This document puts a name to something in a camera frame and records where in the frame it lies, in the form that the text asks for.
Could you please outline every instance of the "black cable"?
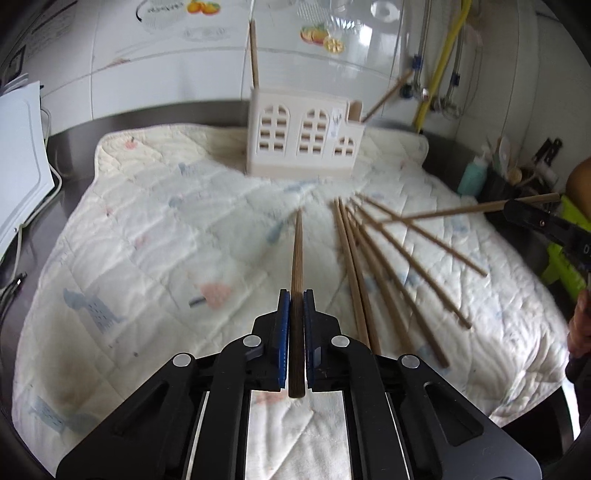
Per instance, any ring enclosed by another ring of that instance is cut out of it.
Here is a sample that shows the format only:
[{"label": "black cable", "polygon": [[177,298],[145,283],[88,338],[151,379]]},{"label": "black cable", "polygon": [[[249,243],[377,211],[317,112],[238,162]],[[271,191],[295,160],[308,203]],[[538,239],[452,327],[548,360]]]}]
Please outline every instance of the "black cable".
[{"label": "black cable", "polygon": [[18,292],[22,287],[22,282],[26,277],[26,273],[21,273],[20,275],[16,276],[15,279],[7,285],[4,292],[2,292],[2,295],[0,295],[0,336],[2,335],[2,327],[4,325],[6,313],[8,312],[12,301],[18,295]]}]

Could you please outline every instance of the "chopstick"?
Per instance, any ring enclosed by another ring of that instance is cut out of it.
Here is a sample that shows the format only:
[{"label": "chopstick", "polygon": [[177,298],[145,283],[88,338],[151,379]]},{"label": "chopstick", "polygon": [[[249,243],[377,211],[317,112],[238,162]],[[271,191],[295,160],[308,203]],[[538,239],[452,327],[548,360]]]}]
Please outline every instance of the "chopstick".
[{"label": "chopstick", "polygon": [[[560,201],[560,195],[558,193],[546,193],[544,195],[533,195],[531,197],[523,197],[519,199],[520,202],[524,203],[553,203]],[[415,215],[409,215],[402,217],[404,220],[423,220],[425,218],[438,218],[446,217],[451,215],[460,215],[461,213],[491,213],[500,212],[505,204],[509,200],[499,200],[497,202],[486,202],[479,203],[478,205],[469,205],[465,207],[451,208],[447,210],[435,210],[434,212],[417,213]],[[393,223],[397,220],[386,220],[381,223]]]},{"label": "chopstick", "polygon": [[414,353],[415,348],[413,343],[408,335],[404,322],[402,321],[402,317],[400,316],[400,312],[398,311],[398,307],[394,303],[394,299],[392,298],[392,294],[388,289],[388,283],[382,274],[380,265],[376,258],[374,257],[373,253],[371,253],[368,244],[359,233],[359,229],[357,225],[352,226],[351,230],[353,230],[353,234],[356,240],[359,242],[359,246],[361,251],[363,252],[363,256],[368,263],[369,269],[371,270],[372,275],[375,278],[375,281],[378,285],[380,293],[382,294],[382,298],[384,299],[384,303],[386,305],[386,309],[392,320],[392,324],[396,329],[396,334],[400,338],[400,342],[402,343],[403,353]]},{"label": "chopstick", "polygon": [[248,27],[248,35],[251,43],[251,70],[252,70],[252,86],[259,88],[258,83],[258,57],[256,54],[256,27],[255,21],[251,20]]},{"label": "chopstick", "polygon": [[398,83],[394,85],[394,87],[392,87],[386,93],[384,93],[384,96],[380,98],[380,100],[378,100],[378,103],[371,107],[369,112],[365,115],[365,117],[363,117],[363,120],[361,120],[361,123],[364,124],[365,122],[367,122],[367,120],[373,117],[375,112],[377,112],[380,109],[380,107],[382,107],[392,95],[394,95],[397,91],[399,91],[402,88],[402,86],[407,82],[407,80],[410,78],[412,74],[413,70],[409,70],[402,77],[400,77]]},{"label": "chopstick", "polygon": [[392,265],[390,265],[390,263],[388,262],[388,259],[386,258],[384,253],[379,249],[379,247],[375,243],[374,239],[371,238],[371,236],[369,236],[367,229],[363,225],[361,225],[361,223],[358,222],[357,219],[354,217],[353,212],[351,212],[349,209],[348,209],[348,212],[351,215],[351,217],[353,218],[353,220],[355,221],[356,226],[359,229],[359,232],[361,233],[361,235],[363,236],[363,238],[365,239],[365,241],[367,242],[367,244],[369,245],[369,247],[373,251],[374,255],[377,257],[378,261],[382,264],[382,267],[384,268],[384,270],[386,271],[386,273],[388,274],[388,276],[390,277],[390,279],[394,283],[394,286],[396,287],[396,289],[401,293],[407,306],[412,311],[414,317],[417,320],[418,326],[421,329],[425,338],[427,339],[427,343],[431,347],[431,350],[433,350],[433,353],[435,354],[437,361],[439,361],[439,364],[443,368],[449,367],[449,365],[450,365],[449,360],[447,359],[445,353],[443,353],[443,350],[442,350],[441,346],[439,345],[437,339],[433,335],[433,332],[431,331],[431,328],[429,327],[425,317],[423,316],[421,311],[418,309],[417,304],[411,298],[407,289],[404,287],[404,285],[402,284],[402,282],[398,278],[398,275],[396,275],[396,272],[392,268]]},{"label": "chopstick", "polygon": [[365,285],[365,279],[363,277],[363,269],[361,266],[361,261],[359,259],[359,253],[357,251],[357,245],[355,244],[355,240],[353,238],[353,233],[351,230],[351,224],[349,223],[349,218],[345,213],[345,208],[343,207],[343,202],[339,198],[339,212],[341,218],[343,219],[343,224],[345,226],[345,232],[347,234],[347,242],[349,244],[349,249],[351,250],[351,257],[353,260],[353,267],[355,269],[355,276],[357,278],[357,285],[359,285],[359,293],[361,295],[361,304],[363,306],[363,315],[365,318],[365,327],[367,328],[368,337],[369,337],[369,346],[371,351],[375,355],[382,355],[382,349],[379,346],[379,338],[378,338],[378,331],[375,327],[374,321],[374,313],[369,302],[369,295],[368,289]]},{"label": "chopstick", "polygon": [[396,250],[400,252],[400,254],[406,259],[413,269],[423,277],[423,279],[429,284],[429,286],[433,289],[433,291],[437,294],[443,306],[450,310],[451,312],[455,313],[457,317],[460,319],[460,322],[466,327],[467,329],[472,328],[472,324],[468,321],[466,317],[462,314],[462,312],[454,305],[451,299],[447,296],[447,294],[441,289],[441,287],[433,280],[431,275],[427,273],[427,271],[402,247],[402,245],[381,225],[377,220],[375,220],[361,205],[356,203],[354,200],[351,200],[353,205],[357,208],[357,210],[363,216],[363,219],[366,220],[373,228],[375,228],[378,232],[380,232],[388,242],[390,242]]},{"label": "chopstick", "polygon": [[429,232],[427,232],[426,230],[422,229],[418,225],[415,225],[414,223],[412,223],[411,220],[408,220],[408,219],[406,219],[404,217],[401,217],[400,215],[398,215],[396,212],[394,212],[393,210],[391,210],[387,206],[385,206],[385,205],[383,205],[383,204],[381,204],[379,202],[376,202],[375,200],[372,200],[367,195],[363,195],[361,193],[356,193],[356,195],[359,198],[361,198],[362,200],[364,200],[365,202],[367,202],[367,203],[375,206],[379,210],[382,210],[384,213],[387,213],[388,215],[390,215],[390,217],[392,217],[392,220],[394,220],[396,222],[402,222],[402,223],[404,223],[404,225],[406,225],[407,228],[410,228],[411,230],[415,230],[417,233],[420,233],[427,240],[430,240],[434,244],[440,246],[446,252],[448,252],[449,254],[451,254],[454,258],[456,258],[459,261],[465,263],[468,267],[470,267],[472,270],[474,270],[475,272],[477,272],[479,275],[481,275],[483,277],[486,277],[488,275],[485,270],[483,270],[481,267],[479,267],[478,265],[476,265],[468,257],[462,255],[460,252],[458,252],[457,250],[453,249],[449,245],[445,244],[444,242],[442,242],[441,240],[439,240],[435,236],[431,235]]},{"label": "chopstick", "polygon": [[303,233],[301,209],[295,218],[294,255],[291,266],[290,335],[289,335],[289,396],[302,398],[306,394],[304,382],[304,278]]},{"label": "chopstick", "polygon": [[351,289],[351,298],[353,301],[353,313],[355,314],[355,323],[357,324],[357,333],[359,335],[359,341],[364,343],[367,347],[370,347],[367,327],[365,326],[365,315],[363,313],[363,303],[361,300],[361,293],[359,291],[359,283],[357,276],[355,275],[355,266],[353,264],[353,256],[351,254],[351,248],[349,247],[349,240],[347,232],[345,231],[345,221],[339,208],[339,202],[334,200],[335,207],[335,219],[337,230],[339,231],[340,244],[343,247],[343,253],[345,255],[345,267],[347,277],[349,279],[349,287]]}]

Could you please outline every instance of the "blue gripper pad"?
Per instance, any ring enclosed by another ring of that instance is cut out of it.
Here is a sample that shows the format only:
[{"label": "blue gripper pad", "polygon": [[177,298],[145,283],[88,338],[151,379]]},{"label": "blue gripper pad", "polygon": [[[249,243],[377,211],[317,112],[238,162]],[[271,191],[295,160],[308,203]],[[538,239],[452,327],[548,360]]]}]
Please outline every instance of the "blue gripper pad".
[{"label": "blue gripper pad", "polygon": [[290,293],[287,290],[281,290],[274,332],[276,345],[278,345],[277,367],[279,368],[279,374],[277,381],[280,388],[285,388],[285,379],[287,378],[287,332],[289,330],[289,321]]}]

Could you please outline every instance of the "green object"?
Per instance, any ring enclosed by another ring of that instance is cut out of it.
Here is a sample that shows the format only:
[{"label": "green object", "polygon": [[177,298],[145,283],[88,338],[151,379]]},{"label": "green object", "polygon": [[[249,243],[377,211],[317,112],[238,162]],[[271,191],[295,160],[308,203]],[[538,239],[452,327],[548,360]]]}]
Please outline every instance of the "green object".
[{"label": "green object", "polygon": [[[566,195],[562,195],[562,205],[563,212],[560,215],[561,218],[591,232],[591,221],[582,214]],[[556,244],[550,244],[548,247],[548,256],[550,257],[550,262],[544,273],[542,273],[542,282],[550,285],[560,280],[573,301],[576,301],[579,292],[585,289],[587,280],[566,259],[562,253],[562,247]]]}]

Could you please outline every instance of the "white quilt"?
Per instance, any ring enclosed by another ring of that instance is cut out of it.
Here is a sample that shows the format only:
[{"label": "white quilt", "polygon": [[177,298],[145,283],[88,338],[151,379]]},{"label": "white quilt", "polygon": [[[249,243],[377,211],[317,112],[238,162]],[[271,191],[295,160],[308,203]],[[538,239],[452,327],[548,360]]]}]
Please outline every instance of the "white quilt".
[{"label": "white quilt", "polygon": [[[293,213],[303,208],[304,286],[356,336],[330,202],[362,191],[409,215],[473,203],[420,167],[427,141],[369,129],[350,180],[243,174],[246,132],[195,125],[107,135],[96,177],[41,274],[18,346],[12,416],[51,472],[177,352],[205,356],[250,332],[290,287]],[[482,215],[421,226],[470,256],[482,278],[401,225],[390,231],[473,323],[463,328],[379,235],[450,359],[442,371],[412,317],[418,354],[503,425],[556,390],[566,323],[520,256]],[[404,353],[366,275],[384,355]],[[349,476],[339,394],[253,393],[247,478]]]}]

